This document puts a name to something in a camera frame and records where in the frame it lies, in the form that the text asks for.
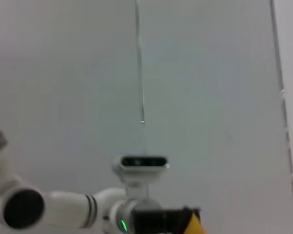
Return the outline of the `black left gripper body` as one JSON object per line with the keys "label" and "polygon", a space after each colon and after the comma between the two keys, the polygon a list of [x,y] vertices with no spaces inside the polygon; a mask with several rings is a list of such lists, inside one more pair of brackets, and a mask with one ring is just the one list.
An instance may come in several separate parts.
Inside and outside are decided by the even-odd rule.
{"label": "black left gripper body", "polygon": [[134,210],[131,225],[136,234],[182,234],[192,214],[190,208]]}

